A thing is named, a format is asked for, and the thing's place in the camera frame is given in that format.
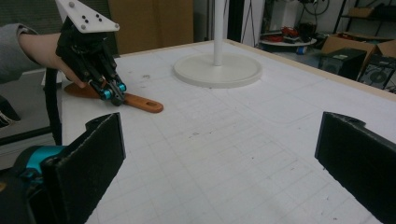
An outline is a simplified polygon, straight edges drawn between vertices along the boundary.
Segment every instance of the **wooden panel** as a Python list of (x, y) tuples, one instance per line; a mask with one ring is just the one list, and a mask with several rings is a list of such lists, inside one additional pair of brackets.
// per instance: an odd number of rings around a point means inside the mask
[(192, 0), (109, 0), (120, 54), (192, 43)]

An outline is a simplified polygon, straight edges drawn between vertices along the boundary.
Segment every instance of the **human arm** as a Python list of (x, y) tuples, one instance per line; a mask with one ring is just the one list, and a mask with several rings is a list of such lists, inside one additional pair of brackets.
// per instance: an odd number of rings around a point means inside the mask
[(81, 88), (85, 83), (55, 53), (59, 34), (37, 35), (21, 24), (0, 28), (0, 83), (16, 80), (24, 71), (55, 68)]

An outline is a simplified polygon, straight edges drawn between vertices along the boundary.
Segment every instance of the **robotic hand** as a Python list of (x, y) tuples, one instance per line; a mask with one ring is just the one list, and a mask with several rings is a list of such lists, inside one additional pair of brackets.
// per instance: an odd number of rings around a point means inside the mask
[(116, 72), (117, 64), (105, 45), (106, 32), (119, 26), (79, 1), (57, 0), (67, 18), (61, 30), (56, 54), (88, 82), (102, 100), (122, 105), (126, 86)]

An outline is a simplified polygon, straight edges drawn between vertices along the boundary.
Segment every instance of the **table surface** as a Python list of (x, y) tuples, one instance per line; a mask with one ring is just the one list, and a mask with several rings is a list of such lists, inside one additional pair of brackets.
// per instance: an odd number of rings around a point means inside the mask
[(63, 94), (65, 145), (85, 122), (121, 115), (126, 159), (87, 223), (379, 223), (314, 153), (323, 111), (396, 142), (396, 96), (232, 41), (223, 51), (256, 59), (262, 78), (178, 80), (175, 62), (213, 52), (205, 42), (116, 60), (128, 92), (161, 102), (159, 114)]

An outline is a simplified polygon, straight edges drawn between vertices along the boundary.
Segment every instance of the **wooden handle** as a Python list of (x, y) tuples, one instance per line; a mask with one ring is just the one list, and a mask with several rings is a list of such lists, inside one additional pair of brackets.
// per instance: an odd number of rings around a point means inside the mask
[[(64, 88), (64, 91), (72, 96), (100, 99), (98, 93), (90, 85), (87, 85), (85, 88), (82, 89), (78, 85), (72, 83), (66, 86)], [(150, 99), (146, 99), (144, 97), (140, 97), (130, 93), (124, 93), (124, 94), (125, 94), (125, 101), (124, 101), (125, 105), (142, 109), (150, 113), (160, 113), (161, 111), (163, 111), (163, 105), (156, 101), (152, 101)]]

